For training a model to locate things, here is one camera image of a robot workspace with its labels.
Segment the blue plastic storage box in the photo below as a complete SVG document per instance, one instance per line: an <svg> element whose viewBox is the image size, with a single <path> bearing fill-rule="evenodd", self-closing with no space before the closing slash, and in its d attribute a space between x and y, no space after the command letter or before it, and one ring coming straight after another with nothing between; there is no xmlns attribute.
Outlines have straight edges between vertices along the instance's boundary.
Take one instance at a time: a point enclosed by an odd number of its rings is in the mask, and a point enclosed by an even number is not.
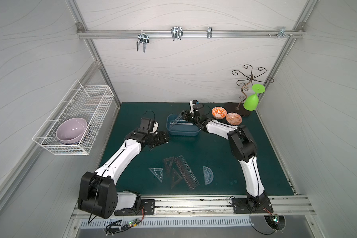
<svg viewBox="0 0 357 238"><path fill-rule="evenodd" d="M178 114L170 114L167 117L166 128L170 135L197 136L200 133L200 129L196 125L186 122L182 118L172 129L170 129L170 122L173 121L177 116Z"/></svg>

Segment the clear protractor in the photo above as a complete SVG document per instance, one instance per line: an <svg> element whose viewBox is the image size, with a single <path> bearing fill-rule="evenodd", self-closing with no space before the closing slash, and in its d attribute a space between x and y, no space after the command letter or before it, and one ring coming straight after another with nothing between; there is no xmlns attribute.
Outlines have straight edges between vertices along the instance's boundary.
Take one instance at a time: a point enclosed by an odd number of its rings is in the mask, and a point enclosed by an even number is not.
<svg viewBox="0 0 357 238"><path fill-rule="evenodd" d="M214 180L213 171L207 166L203 166L203 176L204 176L205 185L211 184L212 181Z"/></svg>

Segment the stencil ruler narrow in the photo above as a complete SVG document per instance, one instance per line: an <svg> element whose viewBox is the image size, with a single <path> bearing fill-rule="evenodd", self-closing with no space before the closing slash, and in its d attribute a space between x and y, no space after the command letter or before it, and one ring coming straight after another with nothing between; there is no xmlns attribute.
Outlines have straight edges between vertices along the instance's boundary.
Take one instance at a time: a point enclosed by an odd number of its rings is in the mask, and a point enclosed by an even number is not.
<svg viewBox="0 0 357 238"><path fill-rule="evenodd" d="M170 122L170 129L172 129L182 118L181 114L178 114L178 116Z"/></svg>

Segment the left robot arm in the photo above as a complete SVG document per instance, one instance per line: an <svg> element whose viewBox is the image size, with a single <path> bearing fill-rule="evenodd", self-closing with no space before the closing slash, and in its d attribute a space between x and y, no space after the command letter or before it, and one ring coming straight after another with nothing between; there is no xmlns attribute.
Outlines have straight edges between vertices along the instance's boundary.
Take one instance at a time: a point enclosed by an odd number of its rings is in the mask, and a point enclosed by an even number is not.
<svg viewBox="0 0 357 238"><path fill-rule="evenodd" d="M108 219L115 211L134 208L137 201L136 193L117 192L116 184L121 174L145 146L153 148L168 142L169 136L165 131L133 131L128 134L119 150L103 166L82 176L78 209Z"/></svg>

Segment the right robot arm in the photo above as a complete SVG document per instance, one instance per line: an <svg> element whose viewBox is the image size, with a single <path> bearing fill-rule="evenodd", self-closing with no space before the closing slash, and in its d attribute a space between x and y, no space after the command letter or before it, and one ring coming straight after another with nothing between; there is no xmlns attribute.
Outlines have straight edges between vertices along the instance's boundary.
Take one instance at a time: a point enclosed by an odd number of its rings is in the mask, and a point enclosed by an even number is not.
<svg viewBox="0 0 357 238"><path fill-rule="evenodd" d="M181 112L180 115L183 120L196 125L203 132L228 140L231 153L238 160L244 174L248 205L251 210L258 210L268 201L257 166L257 146L247 127L224 124L206 115L191 113L189 110Z"/></svg>

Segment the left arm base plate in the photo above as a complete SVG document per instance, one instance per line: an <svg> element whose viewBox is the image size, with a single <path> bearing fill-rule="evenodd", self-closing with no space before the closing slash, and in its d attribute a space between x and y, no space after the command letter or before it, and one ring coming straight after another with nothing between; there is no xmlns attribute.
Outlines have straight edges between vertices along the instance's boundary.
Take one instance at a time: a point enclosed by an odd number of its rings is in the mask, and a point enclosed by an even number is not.
<svg viewBox="0 0 357 238"><path fill-rule="evenodd" d="M136 202L132 208L124 208L121 210L116 210L114 212L114 215L115 216L154 215L155 202L156 202L156 200L154 200L154 199L137 198Z"/></svg>

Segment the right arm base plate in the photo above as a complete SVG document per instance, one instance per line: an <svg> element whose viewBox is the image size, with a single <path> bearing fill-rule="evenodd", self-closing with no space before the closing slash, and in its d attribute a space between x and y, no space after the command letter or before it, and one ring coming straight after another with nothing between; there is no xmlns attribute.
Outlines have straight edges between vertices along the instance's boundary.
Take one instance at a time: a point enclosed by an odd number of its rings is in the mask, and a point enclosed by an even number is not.
<svg viewBox="0 0 357 238"><path fill-rule="evenodd" d="M255 201L252 198L237 198L231 196L229 204L233 208L235 214L273 214L274 209L269 198L264 198L260 201Z"/></svg>

